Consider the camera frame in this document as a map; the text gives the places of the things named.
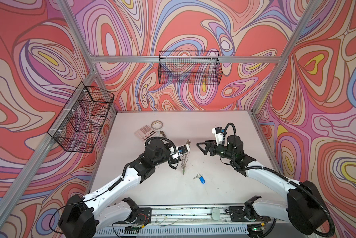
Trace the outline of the metal disc key ring holder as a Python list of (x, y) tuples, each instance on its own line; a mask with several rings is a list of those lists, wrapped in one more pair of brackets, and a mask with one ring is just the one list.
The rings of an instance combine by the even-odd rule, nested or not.
[(187, 164), (187, 161), (188, 161), (188, 157), (189, 157), (189, 154), (190, 154), (190, 144), (191, 144), (191, 141), (188, 139), (186, 141), (186, 149), (187, 149), (187, 152), (184, 152), (182, 155), (181, 155), (181, 168), (182, 170), (185, 169), (186, 170), (186, 164)]

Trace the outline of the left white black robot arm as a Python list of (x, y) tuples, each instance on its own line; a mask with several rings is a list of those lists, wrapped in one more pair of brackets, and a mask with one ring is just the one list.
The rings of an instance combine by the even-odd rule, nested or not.
[(147, 139), (144, 152), (127, 163), (121, 175), (94, 192), (68, 199), (58, 221), (62, 234), (67, 238), (92, 238), (109, 224), (135, 221), (138, 205), (131, 198), (112, 203), (148, 179), (158, 165), (167, 162), (170, 168), (177, 169), (181, 156), (189, 151), (189, 144), (177, 147), (164, 137)]

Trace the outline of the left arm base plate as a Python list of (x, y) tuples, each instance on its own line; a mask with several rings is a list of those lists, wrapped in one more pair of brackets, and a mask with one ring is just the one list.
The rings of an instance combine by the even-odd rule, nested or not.
[(152, 208), (139, 207), (136, 209), (124, 209), (109, 224), (138, 224), (146, 225), (151, 221)]

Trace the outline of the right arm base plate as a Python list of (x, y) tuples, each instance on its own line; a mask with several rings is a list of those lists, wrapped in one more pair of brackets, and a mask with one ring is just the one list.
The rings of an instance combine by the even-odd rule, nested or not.
[(252, 206), (230, 206), (225, 212), (232, 222), (270, 222), (271, 218), (259, 216)]

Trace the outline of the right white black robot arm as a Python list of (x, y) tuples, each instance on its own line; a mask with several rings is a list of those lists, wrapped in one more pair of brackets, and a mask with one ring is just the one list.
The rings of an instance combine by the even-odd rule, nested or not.
[(228, 123), (225, 128), (213, 128), (212, 133), (214, 140), (196, 144), (204, 155), (228, 159), (228, 165), (234, 171), (260, 182), (284, 199), (283, 202), (263, 200), (260, 195), (256, 195), (246, 201), (239, 212), (229, 208), (231, 214), (248, 221), (260, 217), (286, 221), (308, 236), (316, 234), (331, 238), (335, 235), (335, 223), (315, 184), (308, 180), (300, 182), (288, 178), (247, 155), (233, 123)]

